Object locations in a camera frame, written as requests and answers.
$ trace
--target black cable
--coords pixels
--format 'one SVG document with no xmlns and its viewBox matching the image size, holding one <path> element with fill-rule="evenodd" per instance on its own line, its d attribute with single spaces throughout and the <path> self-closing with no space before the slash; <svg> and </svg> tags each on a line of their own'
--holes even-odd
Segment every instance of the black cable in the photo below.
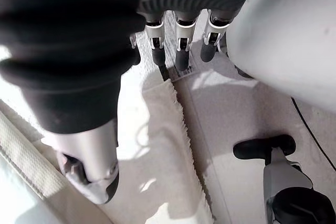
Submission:
<svg viewBox="0 0 336 224">
<path fill-rule="evenodd" d="M 332 168 L 334 169 L 334 171 L 336 172 L 336 167 L 334 166 L 334 164 L 331 162 L 331 160 L 329 159 L 329 157 L 327 156 L 327 154 L 324 152 L 324 150 L 322 149 L 321 145 L 319 144 L 319 142 L 317 141 L 316 137 L 314 136 L 314 134 L 312 133 L 312 131 L 310 130 L 310 127 L 308 126 L 308 124 L 306 123 L 305 119 L 303 118 L 303 115 L 301 114 L 301 111 L 298 107 L 298 105 L 296 104 L 296 101 L 294 98 L 292 98 L 292 102 L 295 106 L 296 111 L 298 112 L 299 116 L 301 117 L 302 122 L 304 123 L 304 125 L 306 126 L 307 130 L 309 131 L 311 137 L 314 139 L 317 147 L 320 149 L 320 151 L 322 152 L 322 154 L 325 156 L 325 158 L 328 160 L 329 164 L 332 166 Z"/>
</svg>

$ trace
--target black fabric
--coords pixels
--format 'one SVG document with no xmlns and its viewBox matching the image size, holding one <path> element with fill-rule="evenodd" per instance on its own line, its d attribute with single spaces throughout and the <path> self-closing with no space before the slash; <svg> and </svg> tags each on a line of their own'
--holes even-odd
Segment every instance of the black fabric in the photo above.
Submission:
<svg viewBox="0 0 336 224">
<path fill-rule="evenodd" d="M 244 1 L 0 0 L 0 44 L 12 54 L 0 73 L 22 88 L 43 128 L 90 130 L 116 116 L 120 76 L 136 59 L 129 36 L 145 26 L 137 12 L 235 13 Z"/>
<path fill-rule="evenodd" d="M 48 93 L 22 89 L 41 126 L 68 134 L 92 130 L 117 117 L 120 78 L 85 90 Z"/>
<path fill-rule="evenodd" d="M 281 224 L 335 224 L 335 211 L 327 196 L 303 187 L 280 191 L 272 204 Z"/>
</svg>

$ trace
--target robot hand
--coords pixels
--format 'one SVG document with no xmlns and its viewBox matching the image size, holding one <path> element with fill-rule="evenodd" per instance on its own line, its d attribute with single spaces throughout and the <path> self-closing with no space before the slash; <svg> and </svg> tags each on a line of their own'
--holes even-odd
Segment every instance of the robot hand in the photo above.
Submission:
<svg viewBox="0 0 336 224">
<path fill-rule="evenodd" d="M 0 73 L 20 86 L 63 174 L 96 204 L 118 186 L 120 76 L 139 63 L 134 33 L 146 30 L 164 71 L 164 12 L 175 11 L 176 66 L 188 66 L 197 16 L 210 9 L 202 59 L 213 58 L 245 0 L 0 0 Z"/>
</svg>

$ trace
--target white paper towel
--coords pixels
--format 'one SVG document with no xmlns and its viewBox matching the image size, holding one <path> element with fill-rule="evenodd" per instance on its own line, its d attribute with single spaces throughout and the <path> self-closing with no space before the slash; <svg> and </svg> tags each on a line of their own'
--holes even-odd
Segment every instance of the white paper towel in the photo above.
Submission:
<svg viewBox="0 0 336 224">
<path fill-rule="evenodd" d="M 115 224 L 213 223 L 170 80 L 130 101 L 118 111 L 119 187 L 101 209 Z"/>
</svg>

